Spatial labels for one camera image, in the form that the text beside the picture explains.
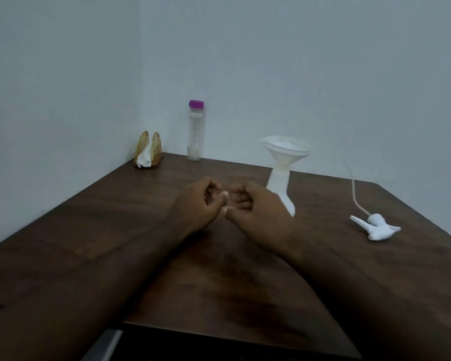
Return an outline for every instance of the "person's left arm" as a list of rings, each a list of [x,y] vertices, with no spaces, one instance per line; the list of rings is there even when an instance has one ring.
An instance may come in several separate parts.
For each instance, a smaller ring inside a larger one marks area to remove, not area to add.
[[[210,177],[188,185],[162,223],[1,309],[0,361],[80,358],[168,254],[217,217],[220,189]]]

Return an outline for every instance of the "person's left hand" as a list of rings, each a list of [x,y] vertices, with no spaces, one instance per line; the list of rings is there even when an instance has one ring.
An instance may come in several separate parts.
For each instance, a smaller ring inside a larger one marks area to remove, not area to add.
[[[166,220],[181,240],[205,228],[217,217],[229,197],[227,191],[218,194],[221,189],[219,182],[205,176],[182,190]]]

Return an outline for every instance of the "purple bottle cap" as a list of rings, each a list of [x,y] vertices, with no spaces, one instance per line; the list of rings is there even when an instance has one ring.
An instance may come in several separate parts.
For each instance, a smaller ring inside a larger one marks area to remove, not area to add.
[[[189,108],[191,109],[203,109],[204,102],[199,100],[191,100],[189,101]]]

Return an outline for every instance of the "wood grain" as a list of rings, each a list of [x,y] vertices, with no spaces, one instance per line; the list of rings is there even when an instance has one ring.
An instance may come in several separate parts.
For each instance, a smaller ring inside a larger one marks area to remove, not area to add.
[[[129,162],[0,243],[0,304],[9,304],[162,219],[181,188],[203,175],[224,186],[269,168],[166,154],[156,169]],[[369,242],[347,179],[293,172],[289,196],[305,233],[451,328],[451,236],[376,184],[361,204],[403,230]],[[191,239],[140,295],[125,322],[325,354],[359,357],[307,283],[218,218]]]

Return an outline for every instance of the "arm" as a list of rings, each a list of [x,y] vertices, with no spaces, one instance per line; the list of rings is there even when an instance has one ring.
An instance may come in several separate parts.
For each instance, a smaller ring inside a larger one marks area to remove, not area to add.
[[[219,189],[209,177],[188,185],[162,223],[0,310],[0,361],[81,357],[169,253],[216,218],[228,195]]]
[[[288,262],[311,285],[365,359],[451,360],[451,332],[365,276],[319,241],[294,230],[276,194],[253,182],[232,188],[222,213]]]

